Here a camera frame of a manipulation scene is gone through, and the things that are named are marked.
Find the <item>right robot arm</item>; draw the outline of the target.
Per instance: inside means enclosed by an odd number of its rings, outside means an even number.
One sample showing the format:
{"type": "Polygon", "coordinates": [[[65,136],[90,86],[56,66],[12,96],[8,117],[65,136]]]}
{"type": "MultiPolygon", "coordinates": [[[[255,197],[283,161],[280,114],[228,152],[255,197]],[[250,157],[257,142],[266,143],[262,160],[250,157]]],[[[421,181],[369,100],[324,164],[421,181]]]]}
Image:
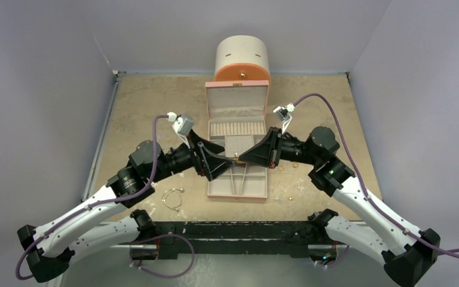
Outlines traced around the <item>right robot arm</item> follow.
{"type": "Polygon", "coordinates": [[[383,266],[399,286],[416,286],[437,260],[438,252],[432,247],[439,246],[440,236],[431,228],[421,230],[405,220],[363,187],[361,177],[336,156],[339,148],[328,127],[315,127],[306,141],[272,127],[239,160],[269,169],[277,167],[280,160],[312,165],[308,176],[313,185],[366,223],[365,228],[352,226],[343,216],[326,209],[312,217],[313,239],[346,243],[383,266]]]}

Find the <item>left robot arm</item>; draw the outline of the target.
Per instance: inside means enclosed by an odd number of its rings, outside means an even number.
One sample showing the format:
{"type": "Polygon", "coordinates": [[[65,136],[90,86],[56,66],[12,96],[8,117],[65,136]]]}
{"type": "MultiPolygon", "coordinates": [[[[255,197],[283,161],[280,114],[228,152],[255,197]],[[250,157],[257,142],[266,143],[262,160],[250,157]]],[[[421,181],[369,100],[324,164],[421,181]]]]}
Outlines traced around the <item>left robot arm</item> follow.
{"type": "Polygon", "coordinates": [[[16,277],[48,282],[63,274],[75,260],[95,251],[119,243],[151,242],[154,223],[144,210],[134,210],[114,225],[100,223],[152,195],[153,184],[163,179],[193,168],[198,175],[214,181],[236,164],[222,155],[224,147],[194,131],[184,138],[184,143],[167,152],[155,136],[141,142],[127,164],[90,198],[48,223],[19,228],[17,235],[24,253],[16,265],[16,277]]]}

